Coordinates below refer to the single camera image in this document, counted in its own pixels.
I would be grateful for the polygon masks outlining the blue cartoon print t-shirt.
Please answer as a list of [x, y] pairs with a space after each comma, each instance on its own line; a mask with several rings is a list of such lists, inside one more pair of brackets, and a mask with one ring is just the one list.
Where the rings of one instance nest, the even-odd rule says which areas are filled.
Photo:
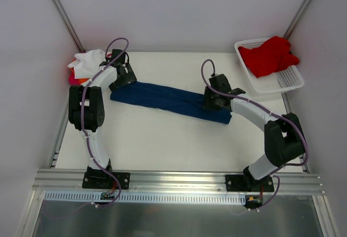
[[227, 110], [204, 110], [203, 94], [139, 81], [116, 89], [111, 93], [110, 99], [225, 125], [229, 124], [232, 118]]

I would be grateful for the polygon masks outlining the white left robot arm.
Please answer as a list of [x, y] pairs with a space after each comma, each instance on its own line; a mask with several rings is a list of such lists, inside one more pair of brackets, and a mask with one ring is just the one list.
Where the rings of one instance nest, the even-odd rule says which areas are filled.
[[68, 120], [82, 136], [90, 158], [87, 171], [96, 173], [94, 181], [101, 188], [108, 188], [113, 182], [111, 160], [101, 133], [105, 121], [103, 94], [136, 81], [128, 53], [113, 49], [90, 79], [69, 88]]

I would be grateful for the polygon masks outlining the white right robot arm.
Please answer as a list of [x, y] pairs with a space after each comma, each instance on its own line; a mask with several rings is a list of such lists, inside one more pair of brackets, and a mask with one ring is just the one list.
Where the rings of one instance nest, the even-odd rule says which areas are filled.
[[298, 117], [280, 116], [249, 98], [240, 88], [232, 89], [224, 74], [212, 74], [204, 92], [203, 107], [229, 110], [253, 123], [264, 133], [264, 154], [243, 171], [243, 186], [249, 191], [261, 187], [262, 179], [291, 160], [305, 154], [307, 144]]

